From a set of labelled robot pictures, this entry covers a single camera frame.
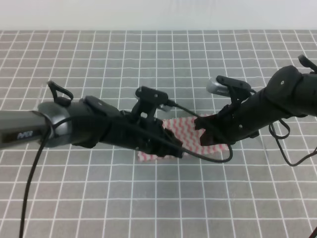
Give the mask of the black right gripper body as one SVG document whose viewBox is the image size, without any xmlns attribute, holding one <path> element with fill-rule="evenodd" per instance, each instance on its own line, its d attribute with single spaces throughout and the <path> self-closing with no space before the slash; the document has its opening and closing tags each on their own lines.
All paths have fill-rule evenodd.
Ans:
<svg viewBox="0 0 317 238">
<path fill-rule="evenodd" d="M 220 139 L 221 144 L 233 145 L 246 138 L 260 135 L 258 129 L 248 129 L 240 122 L 236 113 L 241 109 L 240 104 L 226 105 L 219 113 L 198 117 L 194 120 L 195 130 L 204 129 Z"/>
</svg>

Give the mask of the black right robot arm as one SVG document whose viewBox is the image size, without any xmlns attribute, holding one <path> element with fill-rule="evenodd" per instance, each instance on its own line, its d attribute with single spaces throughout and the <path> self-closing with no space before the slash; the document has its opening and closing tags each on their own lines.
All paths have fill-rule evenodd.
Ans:
<svg viewBox="0 0 317 238">
<path fill-rule="evenodd" d="M 279 69 L 267 86 L 258 92 L 241 80 L 217 76 L 207 86 L 208 92 L 231 99 L 219 113 L 195 119 L 195 129 L 204 129 L 202 146 L 234 144 L 255 138 L 259 130 L 280 119 L 317 115 L 317 66 L 306 56 L 298 57 L 310 73 L 300 73 L 292 66 Z"/>
</svg>

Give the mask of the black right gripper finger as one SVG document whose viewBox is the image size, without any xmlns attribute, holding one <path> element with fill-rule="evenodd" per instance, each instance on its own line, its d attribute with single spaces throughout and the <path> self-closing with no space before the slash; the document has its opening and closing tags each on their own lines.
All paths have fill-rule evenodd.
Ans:
<svg viewBox="0 0 317 238">
<path fill-rule="evenodd" d="M 204 132 L 200 137 L 201 146 L 213 146 L 220 144 L 220 139 L 212 133 Z"/>
</svg>

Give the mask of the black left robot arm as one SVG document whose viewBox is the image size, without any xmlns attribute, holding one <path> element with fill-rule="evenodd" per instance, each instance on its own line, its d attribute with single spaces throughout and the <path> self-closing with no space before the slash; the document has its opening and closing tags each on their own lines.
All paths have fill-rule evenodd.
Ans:
<svg viewBox="0 0 317 238">
<path fill-rule="evenodd" d="M 71 144 L 91 149 L 104 143 L 159 157 L 182 157 L 182 142 L 155 117 L 157 109 L 172 104 L 166 93 L 139 87 L 138 101 L 127 112 L 94 96 L 76 102 L 70 91 L 53 81 L 48 87 L 53 101 L 39 104 L 37 110 L 1 111 L 1 148 L 32 141 L 47 148 Z"/>
</svg>

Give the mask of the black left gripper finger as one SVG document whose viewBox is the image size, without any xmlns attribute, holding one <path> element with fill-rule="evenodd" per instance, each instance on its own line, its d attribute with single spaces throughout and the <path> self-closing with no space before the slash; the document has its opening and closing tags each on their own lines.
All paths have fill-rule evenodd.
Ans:
<svg viewBox="0 0 317 238">
<path fill-rule="evenodd" d="M 181 151 L 181 147 L 183 142 L 179 140 L 171 130 L 167 128 L 163 129 L 163 140 L 163 157 L 172 156 L 176 158 L 182 158 L 183 152 Z"/>
</svg>

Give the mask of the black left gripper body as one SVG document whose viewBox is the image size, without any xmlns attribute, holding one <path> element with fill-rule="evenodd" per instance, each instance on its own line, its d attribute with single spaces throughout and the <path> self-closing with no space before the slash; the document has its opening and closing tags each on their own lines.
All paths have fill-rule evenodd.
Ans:
<svg viewBox="0 0 317 238">
<path fill-rule="evenodd" d="M 99 140 L 100 143 L 138 149 L 159 157 L 173 155 L 172 147 L 153 139 L 156 136 L 171 141 L 172 133 L 163 128 L 162 120 L 135 118 L 130 112 L 120 111 L 118 115 L 111 117 L 109 122 L 111 124 Z"/>
</svg>

